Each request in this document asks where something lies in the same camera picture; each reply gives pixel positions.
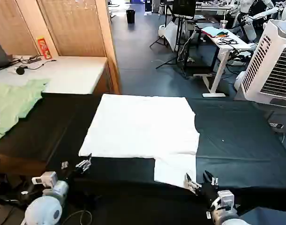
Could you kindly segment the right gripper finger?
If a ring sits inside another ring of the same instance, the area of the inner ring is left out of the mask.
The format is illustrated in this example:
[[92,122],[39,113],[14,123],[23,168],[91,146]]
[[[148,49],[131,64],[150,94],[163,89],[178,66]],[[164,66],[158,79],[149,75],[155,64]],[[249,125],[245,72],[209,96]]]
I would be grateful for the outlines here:
[[199,189],[202,187],[201,184],[198,184],[196,181],[193,181],[188,173],[186,173],[186,175],[185,175],[185,183],[192,190],[196,190],[196,189]]
[[212,186],[218,186],[218,177],[215,177],[212,173],[205,170],[203,173],[203,180],[205,183],[209,183]]

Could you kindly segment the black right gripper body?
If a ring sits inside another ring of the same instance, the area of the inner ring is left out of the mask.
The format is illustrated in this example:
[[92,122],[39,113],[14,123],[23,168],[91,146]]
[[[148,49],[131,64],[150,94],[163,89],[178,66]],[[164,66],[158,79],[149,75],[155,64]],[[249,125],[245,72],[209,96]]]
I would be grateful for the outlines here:
[[210,182],[199,184],[196,196],[199,204],[211,209],[213,202],[218,198],[218,185],[212,185]]

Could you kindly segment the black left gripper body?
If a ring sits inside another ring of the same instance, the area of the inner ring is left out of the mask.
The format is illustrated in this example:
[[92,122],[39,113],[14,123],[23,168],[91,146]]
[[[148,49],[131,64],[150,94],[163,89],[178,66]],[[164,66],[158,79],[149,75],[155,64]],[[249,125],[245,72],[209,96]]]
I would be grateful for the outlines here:
[[82,173],[83,169],[79,167],[68,170],[64,175],[64,181],[67,183],[68,186],[71,186],[74,182],[74,179],[80,176]]

